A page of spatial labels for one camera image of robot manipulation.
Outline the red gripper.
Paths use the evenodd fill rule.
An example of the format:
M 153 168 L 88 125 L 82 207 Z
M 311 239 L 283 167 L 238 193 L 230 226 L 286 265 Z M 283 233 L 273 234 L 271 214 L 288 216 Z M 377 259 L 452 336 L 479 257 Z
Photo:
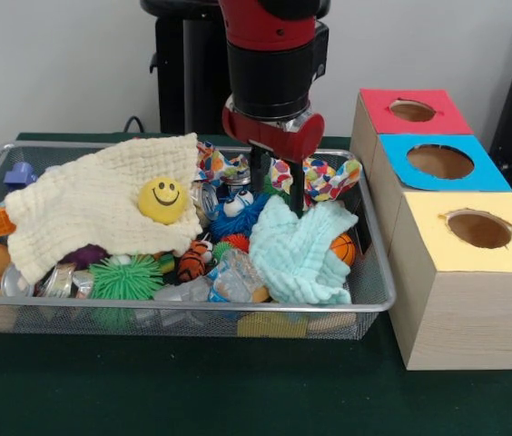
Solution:
M 222 109 L 222 125 L 231 138 L 251 145 L 251 186 L 256 193 L 263 190 L 264 165 L 270 160 L 269 152 L 290 161 L 290 209 L 302 217 L 305 186 L 302 161 L 315 154 L 320 145 L 325 127 L 323 117 L 307 109 L 288 121 L 256 120 L 239 112 L 229 97 Z

